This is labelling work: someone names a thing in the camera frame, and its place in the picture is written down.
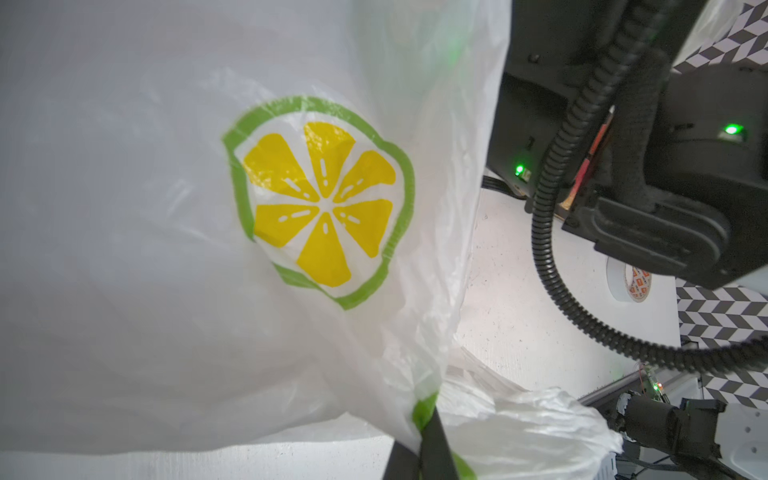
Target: white tape roll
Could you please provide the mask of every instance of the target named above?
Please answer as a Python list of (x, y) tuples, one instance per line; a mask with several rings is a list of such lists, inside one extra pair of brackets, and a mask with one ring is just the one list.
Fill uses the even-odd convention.
[(611, 295), (620, 302), (642, 302), (650, 293), (651, 274), (608, 257), (605, 277)]

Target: citrus logo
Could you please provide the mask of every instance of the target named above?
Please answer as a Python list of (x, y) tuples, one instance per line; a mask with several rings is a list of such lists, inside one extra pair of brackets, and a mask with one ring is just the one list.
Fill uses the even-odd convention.
[(405, 153), (358, 115), (313, 97), (255, 108), (223, 142), (245, 234), (283, 281), (344, 309), (381, 286), (413, 215)]

